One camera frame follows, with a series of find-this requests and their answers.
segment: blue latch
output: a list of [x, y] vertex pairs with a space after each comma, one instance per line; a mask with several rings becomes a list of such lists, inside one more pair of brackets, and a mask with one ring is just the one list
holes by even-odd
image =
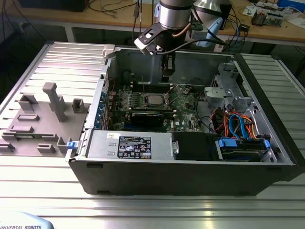
[[67, 149], [77, 149], [77, 148], [78, 148], [78, 141], [67, 143]]
[[237, 147], [235, 139], [221, 138], [218, 140], [219, 147]]
[[270, 149], [270, 142], [268, 140], [264, 140], [264, 144], [266, 146], [267, 149]]

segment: sticker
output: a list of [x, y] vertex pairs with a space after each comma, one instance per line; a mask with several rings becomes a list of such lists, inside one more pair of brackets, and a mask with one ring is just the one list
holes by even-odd
[[108, 133], [107, 134], [107, 138], [111, 138], [111, 139], [119, 139], [120, 136], [121, 136], [121, 134], [119, 134], [119, 133]]
[[118, 158], [151, 159], [152, 140], [150, 137], [119, 137]]

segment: motherboard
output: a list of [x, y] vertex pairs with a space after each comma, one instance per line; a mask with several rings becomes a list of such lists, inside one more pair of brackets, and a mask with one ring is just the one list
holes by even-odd
[[110, 129], [168, 133], [201, 132], [196, 115], [199, 93], [184, 85], [122, 86], [109, 96]]

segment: metal bracket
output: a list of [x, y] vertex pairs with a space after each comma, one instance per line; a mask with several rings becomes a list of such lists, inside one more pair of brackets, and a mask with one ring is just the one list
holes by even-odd
[[112, 57], [112, 53], [114, 53], [115, 45], [114, 44], [106, 44], [104, 49], [103, 49], [103, 58], [108, 59]]

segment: wooden table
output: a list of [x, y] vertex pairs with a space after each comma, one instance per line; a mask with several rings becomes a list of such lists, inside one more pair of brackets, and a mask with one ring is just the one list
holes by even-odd
[[[7, 14], [11, 21], [25, 22], [20, 16], [14, 5], [11, 4], [12, 0], [7, 0]], [[113, 0], [102, 0], [103, 4], [113, 3]], [[250, 5], [247, 0], [232, 0], [237, 17], [243, 24], [249, 25], [250, 30], [248, 33], [247, 41], [250, 42], [263, 42], [275, 43], [286, 45], [299, 45], [305, 46], [305, 29], [295, 26], [286, 21], [283, 22], [281, 27], [275, 26], [253, 26], [251, 24], [251, 17], [243, 15], [243, 8]], [[115, 9], [121, 6], [133, 4], [133, 0], [124, 0], [118, 5], [109, 6], [108, 9]], [[99, 0], [96, 0], [92, 7], [100, 10]], [[108, 16], [102, 12], [96, 12], [90, 8], [85, 9], [84, 12], [69, 12], [61, 10], [43, 10], [32, 8], [21, 8], [22, 14], [27, 17], [32, 23], [59, 25], [63, 26], [66, 30], [69, 42], [74, 42], [73, 27], [105, 29], [105, 30], [121, 30], [131, 31], [133, 25], [133, 10], [134, 6], [126, 7], [117, 11], [117, 18]], [[152, 18], [152, 5], [143, 4], [142, 13], [142, 28], [148, 28], [151, 25]], [[139, 19], [136, 23], [136, 30], [139, 31]], [[228, 40], [229, 36], [235, 34], [235, 30], [230, 23], [227, 23], [223, 31], [218, 32], [218, 36], [223, 40]]]

